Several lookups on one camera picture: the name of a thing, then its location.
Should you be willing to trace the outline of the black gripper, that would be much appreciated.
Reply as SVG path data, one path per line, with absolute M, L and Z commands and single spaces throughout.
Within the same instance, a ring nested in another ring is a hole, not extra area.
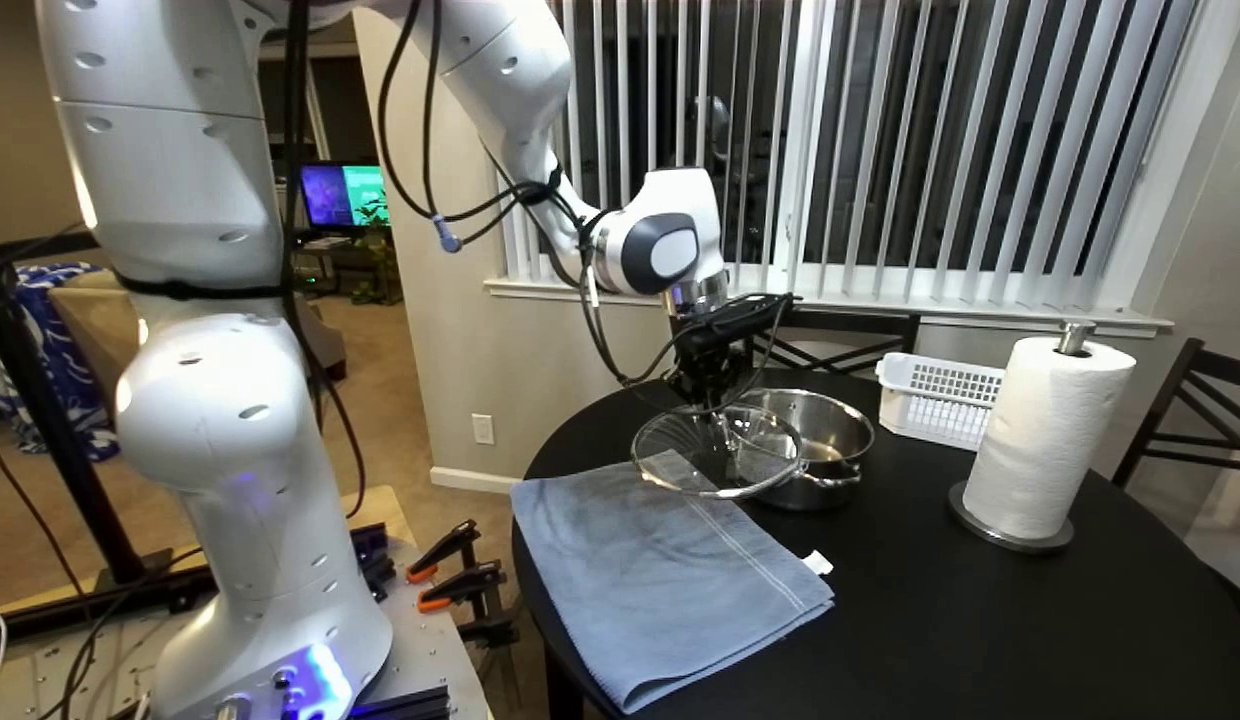
M 761 324 L 693 324 L 688 312 L 673 324 L 673 342 L 678 342 L 673 380 L 682 386 L 682 401 L 693 417 L 705 417 L 708 409 L 724 413 L 740 398 L 740 376 L 748 370 L 740 342 L 751 342 L 768 327 L 761 327 Z

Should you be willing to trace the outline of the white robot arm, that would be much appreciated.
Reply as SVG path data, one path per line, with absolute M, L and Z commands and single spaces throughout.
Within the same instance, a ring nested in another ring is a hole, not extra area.
M 652 169 L 587 205 L 552 150 L 572 54 L 545 0 L 31 0 L 76 205 L 140 312 L 118 380 L 126 461 L 163 486 L 215 602 L 151 673 L 157 720 L 350 720 L 393 651 L 355 565 L 286 321 L 260 46 L 311 8 L 368 8 L 478 122 L 539 232 L 591 287 L 724 299 L 719 205 L 701 169 Z

